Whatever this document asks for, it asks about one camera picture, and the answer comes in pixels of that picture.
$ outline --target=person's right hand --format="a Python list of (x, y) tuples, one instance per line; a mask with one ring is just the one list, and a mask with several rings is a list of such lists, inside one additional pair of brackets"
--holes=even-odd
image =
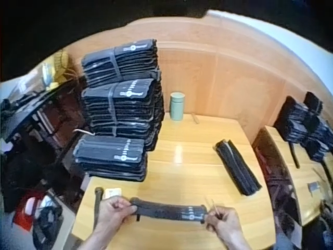
[(205, 222), (207, 223), (207, 230), (215, 232), (228, 249), (251, 249), (244, 238), (239, 218), (234, 208), (213, 207), (205, 216)]

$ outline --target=wooden desk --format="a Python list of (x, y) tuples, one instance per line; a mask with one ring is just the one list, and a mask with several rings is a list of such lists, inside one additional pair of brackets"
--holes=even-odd
[[(125, 197), (175, 205), (235, 207), (246, 239), (253, 249), (263, 249), (275, 243), (274, 218), (270, 197), (260, 166), (240, 124), (235, 120), (191, 115), (181, 122), (169, 115), (163, 122), (154, 152), (148, 156), (148, 175), (143, 183), (91, 178), (82, 199), (72, 233), (86, 239), (92, 232), (94, 189), (97, 186), (121, 188)], [(240, 195), (213, 150), (216, 142), (231, 139), (244, 160), (262, 184), (250, 197)], [(216, 235), (195, 222), (159, 220), (133, 216), (112, 240), (112, 249), (221, 249)]]
[[(287, 169), (298, 202), (298, 213), (301, 218), (302, 226), (311, 222), (319, 215), (319, 206), (321, 199), (325, 196), (332, 198), (332, 193), (328, 185), (327, 177), (320, 163), (310, 160), (305, 149), (299, 144), (294, 145), (300, 168), (297, 169), (289, 149), (288, 142), (285, 142), (275, 128), (265, 126), (260, 134), (265, 136), (265, 140), (271, 140), (275, 149), (281, 156), (282, 165)], [(329, 169), (333, 173), (333, 158), (327, 155)], [(311, 194), (308, 183), (320, 182), (321, 191), (315, 191)]]

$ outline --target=green canister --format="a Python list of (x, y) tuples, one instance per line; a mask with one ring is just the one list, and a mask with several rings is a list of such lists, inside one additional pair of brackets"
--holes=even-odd
[(174, 121), (181, 121), (184, 114), (185, 94), (173, 92), (170, 96), (170, 117)]

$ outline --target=finger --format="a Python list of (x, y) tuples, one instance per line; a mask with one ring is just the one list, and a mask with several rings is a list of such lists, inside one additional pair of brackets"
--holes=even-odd
[(218, 210), (219, 213), (223, 215), (228, 215), (236, 211), (233, 207), (217, 206), (216, 209)]
[(215, 232), (214, 227), (213, 227), (212, 225), (207, 224), (206, 229), (207, 229), (209, 232)]
[(131, 203), (122, 196), (112, 196), (105, 200), (105, 202), (111, 204), (113, 207), (119, 207), (119, 204), (124, 206), (130, 206)]
[(216, 211), (215, 210), (210, 210), (208, 212), (209, 215), (215, 216), (216, 215)]
[(125, 207), (121, 211), (119, 211), (119, 214), (120, 214), (121, 218), (124, 219), (125, 217), (135, 213), (136, 210), (137, 210), (137, 206), (129, 206), (129, 207)]
[(220, 222), (220, 220), (213, 215), (206, 215), (204, 218), (205, 222), (214, 226), (215, 228), (217, 227), (217, 224)]

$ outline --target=red object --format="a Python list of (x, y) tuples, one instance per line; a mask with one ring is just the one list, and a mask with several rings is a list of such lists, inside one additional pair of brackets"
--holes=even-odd
[[(14, 215), (14, 218), (13, 218), (13, 223), (15, 223), (16, 225), (22, 227), (23, 229), (27, 230), (28, 232), (30, 232), (38, 200), (41, 201), (44, 196), (45, 196), (45, 192), (44, 191), (33, 191), (33, 190), (27, 191), (27, 193), (21, 199), (19, 205), (17, 206), (17, 208), (15, 210), (15, 215)], [(27, 215), (24, 212), (25, 205), (27, 204), (28, 199), (30, 199), (32, 197), (35, 197), (35, 201), (34, 201), (33, 209), (32, 209), (32, 214), (31, 215)]]

